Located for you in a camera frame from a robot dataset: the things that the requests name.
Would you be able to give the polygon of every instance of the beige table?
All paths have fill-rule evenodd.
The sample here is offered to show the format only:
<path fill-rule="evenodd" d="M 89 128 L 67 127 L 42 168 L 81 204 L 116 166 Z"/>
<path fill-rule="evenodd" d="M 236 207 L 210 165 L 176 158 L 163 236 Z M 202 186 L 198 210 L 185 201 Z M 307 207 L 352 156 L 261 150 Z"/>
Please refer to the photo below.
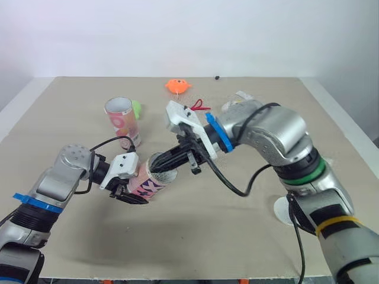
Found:
<path fill-rule="evenodd" d="M 143 104 L 139 121 L 142 160 L 176 145 L 165 130 L 169 101 L 165 78 L 57 78 L 0 144 L 0 215 L 18 206 L 14 192 L 26 193 L 62 146 L 88 147 L 114 135 L 104 102 L 127 96 Z M 298 79 L 191 78 L 179 102 L 205 105 L 220 113 L 236 91 L 262 102 L 278 102 L 307 121 L 315 146 L 328 159 L 351 194 L 356 215 L 379 231 L 379 182 L 340 129 Z M 121 153 L 117 142 L 100 150 L 109 159 Z M 265 162 L 247 146 L 220 154 L 217 165 L 238 187 Z M 74 196 L 43 249 L 42 276 L 105 279 L 206 279 L 293 277 L 300 272 L 294 230 L 274 216 L 274 201 L 285 194 L 272 170 L 263 172 L 252 196 L 225 188 L 207 166 L 193 176 L 187 165 L 176 181 L 148 205 L 129 205 L 108 197 L 96 185 Z M 80 190 L 85 189 L 82 182 Z M 315 237 L 302 233 L 307 275 L 329 275 Z"/>

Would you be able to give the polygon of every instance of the small black object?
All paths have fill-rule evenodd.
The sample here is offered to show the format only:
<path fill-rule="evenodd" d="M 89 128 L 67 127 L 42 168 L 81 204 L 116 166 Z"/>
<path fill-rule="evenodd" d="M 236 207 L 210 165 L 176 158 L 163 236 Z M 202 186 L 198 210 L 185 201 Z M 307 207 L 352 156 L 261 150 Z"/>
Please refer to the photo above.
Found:
<path fill-rule="evenodd" d="M 201 169 L 200 169 L 200 167 L 196 167 L 196 168 L 194 168 L 194 169 L 191 169 L 191 171 L 192 171 L 192 173 L 193 173 L 194 175 L 197 175 L 198 173 L 201 173 Z"/>

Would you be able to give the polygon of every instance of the pink can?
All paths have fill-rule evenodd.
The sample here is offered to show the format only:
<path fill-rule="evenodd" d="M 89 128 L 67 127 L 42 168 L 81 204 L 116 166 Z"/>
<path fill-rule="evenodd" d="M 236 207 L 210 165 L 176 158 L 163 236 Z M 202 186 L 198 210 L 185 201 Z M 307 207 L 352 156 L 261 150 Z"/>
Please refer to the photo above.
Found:
<path fill-rule="evenodd" d="M 113 124 L 116 135 L 129 136 L 137 147 L 141 143 L 141 137 L 131 100 L 123 97 L 113 98 L 105 104 L 104 109 Z M 120 144 L 125 150 L 130 147 L 128 139 L 120 139 Z"/>
<path fill-rule="evenodd" d="M 141 164 L 138 176 L 129 179 L 127 189 L 130 193 L 141 196 L 149 200 L 154 194 L 174 181 L 178 175 L 177 170 L 170 170 L 164 173 L 151 173 L 150 166 L 160 153 L 152 155 L 146 162 Z"/>

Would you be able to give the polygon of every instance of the black tape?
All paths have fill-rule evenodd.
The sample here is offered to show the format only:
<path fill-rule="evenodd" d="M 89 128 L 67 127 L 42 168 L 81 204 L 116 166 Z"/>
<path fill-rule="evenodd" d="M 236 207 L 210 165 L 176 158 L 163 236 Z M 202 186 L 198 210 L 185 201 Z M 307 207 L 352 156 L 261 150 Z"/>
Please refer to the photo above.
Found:
<path fill-rule="evenodd" d="M 13 278 L 13 279 L 22 281 L 24 283 L 28 275 L 29 275 L 28 269 L 12 266 L 12 265 L 7 265 L 7 264 L 0 264 L 0 280 L 2 277 L 5 277 L 5 278 Z"/>
<path fill-rule="evenodd" d="M 351 228 L 359 228 L 359 226 L 354 221 L 341 221 L 325 227 L 321 230 L 321 234 L 326 239 L 334 233 Z"/>
<path fill-rule="evenodd" d="M 342 206 L 340 204 L 333 204 L 313 211 L 310 216 L 318 226 L 323 221 L 329 220 L 334 217 L 347 216 L 347 214 L 342 209 Z"/>

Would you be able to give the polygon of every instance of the green ring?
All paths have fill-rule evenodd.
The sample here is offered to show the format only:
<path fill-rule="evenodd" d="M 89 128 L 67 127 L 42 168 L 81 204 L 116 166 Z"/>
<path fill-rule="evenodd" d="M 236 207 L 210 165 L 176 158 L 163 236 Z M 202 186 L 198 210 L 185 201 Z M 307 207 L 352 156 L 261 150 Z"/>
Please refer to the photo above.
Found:
<path fill-rule="evenodd" d="M 317 168 L 315 168 L 315 170 L 311 172 L 309 175 L 303 176 L 299 179 L 282 179 L 282 180 L 288 185 L 303 185 L 305 183 L 309 183 L 315 180 L 316 178 L 318 178 L 325 170 L 325 167 L 326 167 L 326 163 L 324 159 L 321 158 L 320 163 L 317 166 Z"/>

